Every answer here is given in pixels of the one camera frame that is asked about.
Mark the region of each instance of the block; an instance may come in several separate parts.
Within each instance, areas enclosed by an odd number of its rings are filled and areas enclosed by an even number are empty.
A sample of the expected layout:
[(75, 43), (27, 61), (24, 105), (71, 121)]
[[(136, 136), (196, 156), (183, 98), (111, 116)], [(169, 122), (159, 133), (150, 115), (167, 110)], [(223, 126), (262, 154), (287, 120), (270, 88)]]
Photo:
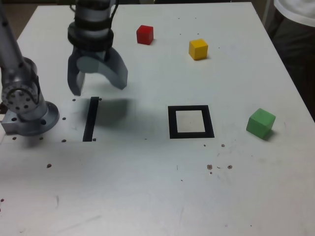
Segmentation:
[(153, 41), (153, 27), (140, 26), (137, 30), (137, 42), (150, 45)]
[(276, 117), (259, 108), (254, 114), (251, 115), (246, 130), (257, 137), (264, 139), (270, 132)]
[(197, 39), (189, 42), (189, 55), (194, 60), (207, 58), (208, 44), (203, 39)]

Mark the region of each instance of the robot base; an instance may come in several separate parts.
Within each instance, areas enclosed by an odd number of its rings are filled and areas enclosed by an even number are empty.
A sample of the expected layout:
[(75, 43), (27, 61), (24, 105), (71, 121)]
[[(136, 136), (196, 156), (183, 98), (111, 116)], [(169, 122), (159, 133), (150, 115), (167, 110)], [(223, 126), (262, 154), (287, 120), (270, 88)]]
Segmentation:
[(8, 110), (5, 114), (2, 126), (6, 134), (19, 134), (33, 136), (45, 133), (55, 126), (59, 119), (59, 111), (55, 104), (46, 101), (48, 110), (43, 117), (32, 121), (22, 121), (16, 113)]

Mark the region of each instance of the white shirt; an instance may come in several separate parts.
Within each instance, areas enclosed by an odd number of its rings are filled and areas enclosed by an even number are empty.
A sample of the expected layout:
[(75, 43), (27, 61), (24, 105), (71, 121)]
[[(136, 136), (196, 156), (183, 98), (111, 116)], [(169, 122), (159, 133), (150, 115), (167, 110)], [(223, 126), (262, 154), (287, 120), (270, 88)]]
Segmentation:
[(275, 0), (275, 7), (288, 19), (315, 27), (315, 0)]

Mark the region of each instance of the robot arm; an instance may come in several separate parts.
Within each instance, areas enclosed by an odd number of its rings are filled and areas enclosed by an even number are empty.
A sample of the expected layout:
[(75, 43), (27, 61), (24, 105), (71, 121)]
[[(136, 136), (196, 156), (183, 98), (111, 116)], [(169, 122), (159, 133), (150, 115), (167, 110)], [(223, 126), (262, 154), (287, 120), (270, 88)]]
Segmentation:
[(1, 2), (0, 22), (1, 99), (9, 109), (1, 124), (7, 134), (44, 133), (57, 123), (58, 109), (44, 100), (36, 65), (22, 56)]
[[(81, 95), (85, 73), (100, 73), (123, 89), (127, 86), (127, 68), (115, 49), (111, 30), (114, 0), (78, 0), (75, 20), (68, 28), (73, 52), (68, 59), (68, 85)], [(8, 107), (2, 126), (7, 134), (37, 135), (51, 129), (59, 119), (57, 107), (44, 100), (37, 68), (24, 58), (13, 36), (0, 1), (0, 67), (2, 101)]]
[(68, 85), (74, 95), (81, 95), (85, 73), (99, 73), (119, 88), (127, 86), (128, 70), (115, 49), (111, 30), (118, 0), (111, 15), (110, 0), (78, 0), (74, 22), (68, 28), (73, 45), (68, 60)]

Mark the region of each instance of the black bar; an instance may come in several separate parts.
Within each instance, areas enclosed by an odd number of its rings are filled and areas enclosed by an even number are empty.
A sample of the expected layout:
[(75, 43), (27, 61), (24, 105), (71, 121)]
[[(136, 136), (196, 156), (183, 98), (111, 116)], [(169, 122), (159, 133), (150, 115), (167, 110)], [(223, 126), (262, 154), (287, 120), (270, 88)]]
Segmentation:
[(92, 142), (99, 97), (91, 97), (87, 122), (85, 124), (83, 142)]

